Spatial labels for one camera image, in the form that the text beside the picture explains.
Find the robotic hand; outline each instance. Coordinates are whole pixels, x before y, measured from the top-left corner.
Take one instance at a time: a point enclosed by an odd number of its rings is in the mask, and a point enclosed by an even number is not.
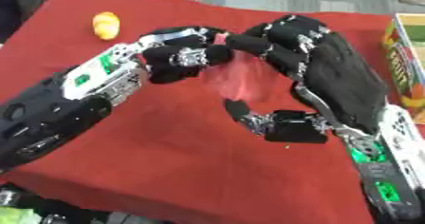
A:
[[[157,30],[116,44],[89,61],[46,78],[0,106],[0,173],[38,159],[109,116],[149,79],[165,84],[231,60],[213,46],[216,28]],[[144,65],[138,55],[146,59]]]
[[[220,65],[231,61],[231,49],[223,45],[214,45],[215,35],[226,33],[219,28],[181,27],[159,29],[140,40],[152,36],[169,37],[166,41],[143,51],[149,81],[153,84],[168,84],[189,77],[211,65]],[[172,38],[170,34],[179,34]]]
[[[293,97],[316,114],[259,115],[225,101],[232,117],[272,141],[340,137],[357,166],[378,223],[416,223],[425,208],[425,146],[409,114],[386,100],[387,87],[359,53],[325,24],[288,15],[230,35],[227,45],[259,56],[294,81]]]

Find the yellow box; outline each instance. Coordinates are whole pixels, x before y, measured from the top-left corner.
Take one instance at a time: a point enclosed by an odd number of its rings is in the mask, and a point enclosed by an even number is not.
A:
[[[396,14],[383,44],[401,103],[425,124],[425,14]]]

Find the black robotic glove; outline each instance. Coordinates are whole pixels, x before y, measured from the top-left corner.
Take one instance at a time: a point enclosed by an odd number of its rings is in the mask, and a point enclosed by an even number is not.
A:
[[[292,95],[318,110],[333,126],[377,131],[387,87],[359,53],[325,24],[287,15],[244,34],[230,35],[226,42],[233,49],[263,58],[293,79]],[[325,115],[326,108],[320,108],[323,104],[333,115]]]
[[[207,66],[229,62],[233,56],[231,49],[213,44],[215,35],[225,32],[220,28],[178,27],[143,35],[142,42],[159,41],[143,51],[150,82],[168,84],[196,77]]]

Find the table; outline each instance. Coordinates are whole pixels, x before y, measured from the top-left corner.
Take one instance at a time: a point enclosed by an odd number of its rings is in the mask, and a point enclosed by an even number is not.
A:
[[[112,42],[92,34],[93,15],[107,10],[121,19]],[[282,15],[188,0],[48,0],[0,50],[0,100],[154,28],[241,32]],[[308,15],[343,33],[392,86],[379,46],[390,17]],[[259,112],[306,109],[289,97],[290,80],[279,77],[270,86],[276,93],[252,106]],[[338,139],[287,148],[256,138],[230,119],[222,99],[199,79],[147,84],[108,119],[5,178],[84,208],[180,224],[372,223],[358,174]]]

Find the green electronic component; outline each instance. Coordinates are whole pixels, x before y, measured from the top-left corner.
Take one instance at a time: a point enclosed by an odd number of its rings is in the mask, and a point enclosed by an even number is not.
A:
[[[87,74],[83,74],[75,79],[75,85],[80,86],[82,84],[85,84],[89,80],[90,80],[90,76]]]
[[[363,152],[359,151],[358,149],[351,147],[350,148],[351,158],[353,158],[353,160],[356,163],[383,162],[383,161],[387,160],[385,153],[384,153],[383,146],[378,142],[374,142],[374,147],[376,147],[378,149],[378,152],[379,152],[379,154],[376,157],[369,157],[369,156],[363,154]]]
[[[111,74],[112,72],[114,72],[118,67],[116,65],[114,65],[111,62],[111,54],[107,53],[102,55],[99,60],[101,61],[102,67],[104,69],[104,71],[106,72],[106,74]]]
[[[389,182],[375,182],[375,186],[378,188],[378,192],[384,201],[399,202],[400,196],[396,187]]]

